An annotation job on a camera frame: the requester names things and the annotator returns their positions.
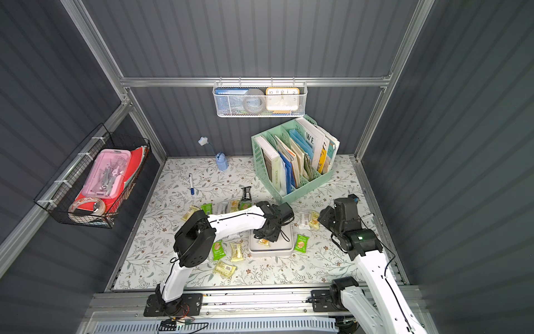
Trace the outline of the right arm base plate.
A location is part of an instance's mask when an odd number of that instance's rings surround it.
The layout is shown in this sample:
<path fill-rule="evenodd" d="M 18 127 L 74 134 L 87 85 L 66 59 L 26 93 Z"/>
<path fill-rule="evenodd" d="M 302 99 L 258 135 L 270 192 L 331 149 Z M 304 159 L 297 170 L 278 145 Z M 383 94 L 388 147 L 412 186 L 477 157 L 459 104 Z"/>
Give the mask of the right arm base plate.
<path fill-rule="evenodd" d="M 311 303 L 315 313 L 346 311 L 341 304 L 334 302 L 334 298 L 328 289 L 312 290 L 311 296 L 307 298 L 307 303 Z"/>

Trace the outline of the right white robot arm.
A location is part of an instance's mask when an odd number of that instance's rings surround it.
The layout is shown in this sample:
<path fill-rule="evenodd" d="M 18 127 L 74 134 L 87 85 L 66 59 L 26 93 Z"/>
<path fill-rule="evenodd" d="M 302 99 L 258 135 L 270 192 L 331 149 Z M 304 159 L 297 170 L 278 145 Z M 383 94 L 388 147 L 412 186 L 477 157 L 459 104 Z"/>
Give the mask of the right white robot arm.
<path fill-rule="evenodd" d="M 355 278 L 332 281 L 326 303 L 347 310 L 365 333 L 425 333 L 389 271 L 389 250 L 359 215 L 359 198 L 337 198 L 321 210 L 318 222 L 331 232 L 332 242 L 357 265 L 371 296 L 370 302 Z"/>

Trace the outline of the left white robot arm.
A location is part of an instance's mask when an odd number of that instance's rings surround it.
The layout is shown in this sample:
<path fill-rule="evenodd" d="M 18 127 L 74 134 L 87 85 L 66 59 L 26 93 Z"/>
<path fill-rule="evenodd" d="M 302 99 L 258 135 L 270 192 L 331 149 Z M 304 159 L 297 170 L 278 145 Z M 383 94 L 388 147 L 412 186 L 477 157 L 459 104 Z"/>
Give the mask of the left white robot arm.
<path fill-rule="evenodd" d="M 294 220 L 293 209 L 266 201 L 237 212 L 206 214 L 194 212 L 176 232 L 170 271 L 157 285 L 155 294 L 162 309 L 178 308 L 191 272 L 209 256 L 214 243 L 233 234 L 251 230 L 256 239 L 276 242 L 282 228 Z"/>

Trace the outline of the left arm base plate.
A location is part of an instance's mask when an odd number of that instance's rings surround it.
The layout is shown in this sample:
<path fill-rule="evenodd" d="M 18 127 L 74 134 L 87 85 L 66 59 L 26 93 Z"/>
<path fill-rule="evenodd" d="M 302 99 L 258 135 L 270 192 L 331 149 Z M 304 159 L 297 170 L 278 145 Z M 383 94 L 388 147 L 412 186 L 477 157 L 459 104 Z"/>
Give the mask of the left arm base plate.
<path fill-rule="evenodd" d="M 195 317 L 200 314 L 202 294 L 184 294 L 179 299 L 164 302 L 157 294 L 151 294 L 145 305 L 144 317 Z"/>

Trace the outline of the black cookie packet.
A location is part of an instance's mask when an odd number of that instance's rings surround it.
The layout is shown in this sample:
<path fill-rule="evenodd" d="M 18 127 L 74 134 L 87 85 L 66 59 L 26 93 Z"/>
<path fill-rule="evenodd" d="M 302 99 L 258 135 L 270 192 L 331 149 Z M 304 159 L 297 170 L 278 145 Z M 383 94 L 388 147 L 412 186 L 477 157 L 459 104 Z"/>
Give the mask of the black cookie packet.
<path fill-rule="evenodd" d="M 251 186 L 245 186 L 245 187 L 242 187 L 242 197 L 241 197 L 241 202 L 245 202 L 245 203 L 251 203 L 253 200 L 252 200 L 252 194 L 251 194 Z"/>

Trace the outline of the green cookie packet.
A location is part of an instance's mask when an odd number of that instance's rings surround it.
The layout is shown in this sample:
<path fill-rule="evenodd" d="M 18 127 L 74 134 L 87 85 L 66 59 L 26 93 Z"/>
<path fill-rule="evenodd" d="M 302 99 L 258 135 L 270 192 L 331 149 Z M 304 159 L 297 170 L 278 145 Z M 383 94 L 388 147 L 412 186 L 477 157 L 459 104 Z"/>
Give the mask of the green cookie packet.
<path fill-rule="evenodd" d="M 309 241 L 309 237 L 308 236 L 298 234 L 293 250 L 295 250 L 295 251 L 297 251 L 299 253 L 307 253 L 308 241 Z"/>
<path fill-rule="evenodd" d="M 249 202 L 240 202 L 239 203 L 239 210 L 246 210 L 250 208 L 253 204 Z"/>
<path fill-rule="evenodd" d="M 202 210 L 206 215 L 213 214 L 213 204 L 212 203 L 206 203 L 204 205 L 201 205 Z"/>
<path fill-rule="evenodd" d="M 213 260 L 218 261 L 226 256 L 225 249 L 221 241 L 214 242 L 212 245 Z"/>

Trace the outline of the white cookie packet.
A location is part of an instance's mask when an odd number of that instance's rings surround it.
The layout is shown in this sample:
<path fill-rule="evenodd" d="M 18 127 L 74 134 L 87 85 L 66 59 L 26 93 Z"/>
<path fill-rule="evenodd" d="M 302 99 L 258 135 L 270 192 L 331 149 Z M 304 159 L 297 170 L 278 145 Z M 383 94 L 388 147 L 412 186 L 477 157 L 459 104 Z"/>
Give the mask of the white cookie packet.
<path fill-rule="evenodd" d="M 303 212 L 301 215 L 300 215 L 300 220 L 299 220 L 299 223 L 298 223 L 298 228 L 300 230 L 311 230 L 311 227 L 310 227 L 310 213 L 308 212 Z"/>
<path fill-rule="evenodd" d="M 216 205 L 216 214 L 225 214 L 228 210 L 228 202 L 221 202 Z"/>

